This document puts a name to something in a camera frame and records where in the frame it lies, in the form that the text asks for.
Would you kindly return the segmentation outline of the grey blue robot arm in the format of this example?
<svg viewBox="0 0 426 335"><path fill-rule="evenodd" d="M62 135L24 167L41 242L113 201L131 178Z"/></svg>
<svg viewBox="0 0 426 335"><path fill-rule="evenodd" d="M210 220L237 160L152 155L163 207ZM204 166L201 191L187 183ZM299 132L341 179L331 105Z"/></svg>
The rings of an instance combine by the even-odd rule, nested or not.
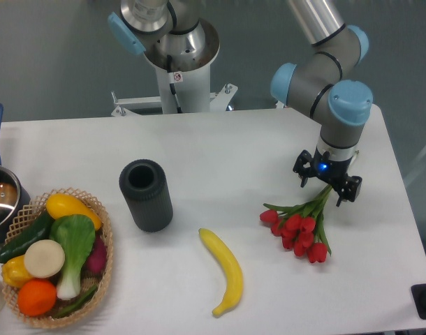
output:
<svg viewBox="0 0 426 335"><path fill-rule="evenodd" d="M287 63L274 74L270 93L321 126L313 154L303 151L293 170L302 183L318 178L340 202L354 201L362 185L348 168L370 116L373 95L346 75L369 49L366 33L347 25L331 1L290 1L289 7L314 49L309 62ZM214 27L200 16L199 1L123 1L108 16L124 49L153 65L166 114L208 112L210 65L219 53Z"/></svg>

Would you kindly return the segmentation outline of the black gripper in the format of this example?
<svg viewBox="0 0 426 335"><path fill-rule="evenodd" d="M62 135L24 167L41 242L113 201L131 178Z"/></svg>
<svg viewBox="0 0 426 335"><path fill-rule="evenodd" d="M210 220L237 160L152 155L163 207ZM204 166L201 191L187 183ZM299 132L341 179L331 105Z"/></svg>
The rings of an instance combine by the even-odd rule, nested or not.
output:
<svg viewBox="0 0 426 335"><path fill-rule="evenodd" d="M293 171L301 179L301 187L314 177L333 185L338 194L336 206L339 207L343 202L355 202L360 194L362 177L348 175L351 161L352 158L335 161L327 152L322 154L318 149L313 157L307 150L303 150L295 161Z"/></svg>

